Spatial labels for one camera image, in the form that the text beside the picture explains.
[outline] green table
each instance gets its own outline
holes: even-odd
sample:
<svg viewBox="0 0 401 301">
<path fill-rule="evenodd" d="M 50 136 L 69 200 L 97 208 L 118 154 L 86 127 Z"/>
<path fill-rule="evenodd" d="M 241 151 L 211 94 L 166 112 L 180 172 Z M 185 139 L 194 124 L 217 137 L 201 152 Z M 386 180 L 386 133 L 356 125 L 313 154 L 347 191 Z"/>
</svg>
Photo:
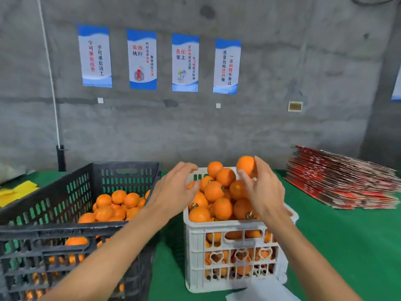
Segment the green table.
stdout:
<svg viewBox="0 0 401 301">
<path fill-rule="evenodd" d="M 57 171 L 37 172 L 19 179 L 19 183 L 29 179 L 39 187 L 44 187 L 61 175 Z M 401 209 L 334 210 L 288 182 L 282 182 L 286 188 L 285 202 L 299 214 L 298 228 L 347 283 L 364 300 L 399 299 Z M 225 300 L 229 291 L 205 294 L 187 291 L 184 282 L 183 230 L 182 213 L 161 230 L 148 300 Z M 290 268 L 286 286 L 305 300 L 302 288 Z"/>
</svg>

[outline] person's right arm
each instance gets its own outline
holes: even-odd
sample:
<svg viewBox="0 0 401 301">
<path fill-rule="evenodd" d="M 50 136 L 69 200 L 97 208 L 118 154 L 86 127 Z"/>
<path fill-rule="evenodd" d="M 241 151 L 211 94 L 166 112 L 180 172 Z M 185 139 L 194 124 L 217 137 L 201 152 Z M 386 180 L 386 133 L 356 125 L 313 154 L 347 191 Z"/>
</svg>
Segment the person's right arm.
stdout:
<svg viewBox="0 0 401 301">
<path fill-rule="evenodd" d="M 258 180 L 239 170 L 253 207 L 273 233 L 311 301 L 362 300 L 318 250 L 303 236 L 284 207 L 285 189 L 269 165 L 255 157 Z"/>
</svg>

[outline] black plastic crate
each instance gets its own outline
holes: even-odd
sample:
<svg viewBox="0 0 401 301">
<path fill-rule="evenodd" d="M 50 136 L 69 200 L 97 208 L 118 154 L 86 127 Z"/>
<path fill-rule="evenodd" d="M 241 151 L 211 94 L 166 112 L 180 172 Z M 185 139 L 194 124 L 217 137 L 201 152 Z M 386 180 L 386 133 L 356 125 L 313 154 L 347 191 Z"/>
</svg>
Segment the black plastic crate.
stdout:
<svg viewBox="0 0 401 301">
<path fill-rule="evenodd" d="M 143 197 L 160 174 L 158 162 L 94 162 L 0 209 L 0 300 L 35 300 L 54 287 L 126 223 L 77 224 L 96 198 L 118 189 Z M 64 245 L 80 236 L 88 243 Z M 144 247 L 110 300 L 147 300 L 156 244 Z"/>
</svg>

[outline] white pipe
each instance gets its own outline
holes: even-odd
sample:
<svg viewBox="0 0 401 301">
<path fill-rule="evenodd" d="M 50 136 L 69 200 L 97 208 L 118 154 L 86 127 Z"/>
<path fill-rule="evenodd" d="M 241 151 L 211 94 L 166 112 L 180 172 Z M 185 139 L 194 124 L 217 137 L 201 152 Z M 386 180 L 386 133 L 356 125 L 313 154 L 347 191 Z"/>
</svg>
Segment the white pipe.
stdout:
<svg viewBox="0 0 401 301">
<path fill-rule="evenodd" d="M 56 132 L 57 132 L 57 144 L 58 148 L 60 148 L 60 132 L 58 130 L 58 119 L 57 119 L 57 108 L 56 108 L 56 96 L 54 94 L 54 83 L 53 83 L 53 74 L 51 71 L 51 65 L 50 65 L 50 55 L 49 55 L 49 50 L 47 47 L 47 38 L 46 38 L 46 30 L 44 28 L 44 21 L 43 21 L 43 12 L 42 12 L 42 5 L 41 5 L 41 0 L 38 0 L 38 8 L 39 8 L 39 15 L 41 17 L 41 24 L 42 24 L 42 32 L 43 32 L 43 40 L 44 40 L 44 47 L 46 48 L 46 57 L 47 57 L 47 65 L 49 68 L 49 75 L 50 75 L 50 84 L 51 84 L 51 94 L 53 96 L 53 106 L 54 106 L 54 116 L 56 119 Z"/>
</svg>

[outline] wire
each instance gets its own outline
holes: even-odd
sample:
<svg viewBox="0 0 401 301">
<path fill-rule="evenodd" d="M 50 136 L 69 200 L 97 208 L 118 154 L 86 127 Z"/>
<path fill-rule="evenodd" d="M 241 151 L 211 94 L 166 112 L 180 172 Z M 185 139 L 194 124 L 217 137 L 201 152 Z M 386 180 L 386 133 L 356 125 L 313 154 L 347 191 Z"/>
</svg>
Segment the wire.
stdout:
<svg viewBox="0 0 401 301">
<path fill-rule="evenodd" d="M 360 5 L 360 6 L 378 6 L 378 5 L 383 5 L 386 3 L 390 3 L 395 0 L 386 0 L 386 1 L 381 1 L 381 2 L 375 2 L 375 3 L 365 3 L 361 2 L 359 0 L 351 0 L 354 4 Z"/>
<path fill-rule="evenodd" d="M 42 12 L 42 5 L 41 5 L 41 0 L 38 1 L 38 8 L 39 8 L 39 15 L 41 17 L 41 24 L 42 24 L 42 32 L 43 32 L 43 40 L 44 40 L 44 47 L 46 49 L 46 57 L 47 57 L 47 65 L 49 69 L 49 75 L 50 75 L 50 85 L 51 85 L 51 93 L 53 96 L 53 106 L 54 106 L 54 116 L 56 119 L 56 133 L 57 133 L 57 144 L 58 148 L 60 148 L 60 132 L 58 130 L 58 119 L 57 119 L 57 108 L 56 108 L 56 96 L 54 94 L 54 83 L 53 83 L 53 75 L 51 71 L 51 65 L 50 65 L 50 55 L 49 55 L 49 49 L 47 46 L 47 38 L 46 38 L 46 30 L 44 28 L 44 21 L 43 21 L 43 12 Z"/>
</svg>

